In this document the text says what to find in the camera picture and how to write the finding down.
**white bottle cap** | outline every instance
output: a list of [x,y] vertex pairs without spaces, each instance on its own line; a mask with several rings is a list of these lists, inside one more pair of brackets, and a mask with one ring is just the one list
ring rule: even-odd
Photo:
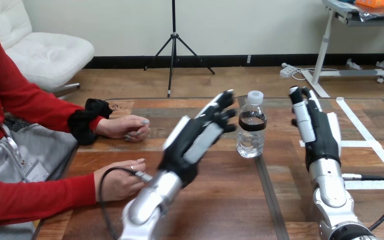
[[248,104],[260,106],[263,103],[264,94],[260,91],[250,91],[248,93]]

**black scrunchie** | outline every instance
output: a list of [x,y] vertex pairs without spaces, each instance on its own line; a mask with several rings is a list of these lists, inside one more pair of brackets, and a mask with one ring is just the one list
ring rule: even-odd
[[98,116],[109,119],[112,113],[113,110],[109,107],[108,102],[89,98],[86,101],[84,110],[78,109],[68,118],[67,123],[70,133],[80,145],[93,144],[98,136],[89,128],[89,123]]

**robotic hand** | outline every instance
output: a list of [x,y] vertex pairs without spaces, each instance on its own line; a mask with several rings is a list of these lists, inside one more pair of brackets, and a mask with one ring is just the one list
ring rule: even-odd
[[155,228],[179,191],[198,174],[198,163],[224,133],[235,131],[228,124],[236,111],[233,90],[216,96],[200,113],[181,118],[163,145],[164,155],[156,177],[123,210],[123,233],[119,240],[154,240]]
[[292,110],[305,143],[305,165],[311,176],[313,201],[321,214],[322,240],[376,240],[354,213],[354,200],[341,172],[341,131],[335,113],[324,113],[313,90],[293,86]]

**tripod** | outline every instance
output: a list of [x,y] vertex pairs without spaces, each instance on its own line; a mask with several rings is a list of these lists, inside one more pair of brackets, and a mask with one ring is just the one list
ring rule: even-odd
[[[155,58],[160,55],[160,53],[163,51],[163,49],[169,44],[171,40],[173,40],[173,44],[171,46],[171,65],[170,65],[170,77],[168,79],[168,94],[167,97],[170,97],[171,90],[172,90],[172,77],[173,72],[175,70],[175,61],[178,62],[179,58],[177,56],[177,49],[176,49],[176,40],[179,40],[195,57],[198,59],[201,66],[204,66],[203,60],[198,56],[179,36],[179,34],[176,33],[176,3],[175,0],[171,0],[171,8],[172,8],[172,17],[173,17],[173,34],[170,35],[170,38],[167,40],[167,42],[162,46],[162,48],[157,52],[157,54],[151,59],[151,61],[145,66],[143,69],[146,71],[148,69],[148,66],[150,66],[154,61]],[[216,74],[210,67],[206,67],[208,70],[211,71],[211,73],[214,75]]]

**table leg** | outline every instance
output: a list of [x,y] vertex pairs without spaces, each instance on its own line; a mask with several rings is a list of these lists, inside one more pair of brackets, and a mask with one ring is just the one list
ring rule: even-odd
[[329,20],[327,21],[326,31],[321,41],[320,52],[318,53],[317,63],[315,64],[314,74],[312,76],[311,83],[314,85],[319,84],[320,72],[322,71],[323,62],[325,61],[326,52],[328,51],[329,39],[331,38],[332,23],[335,17],[336,11],[330,10]]

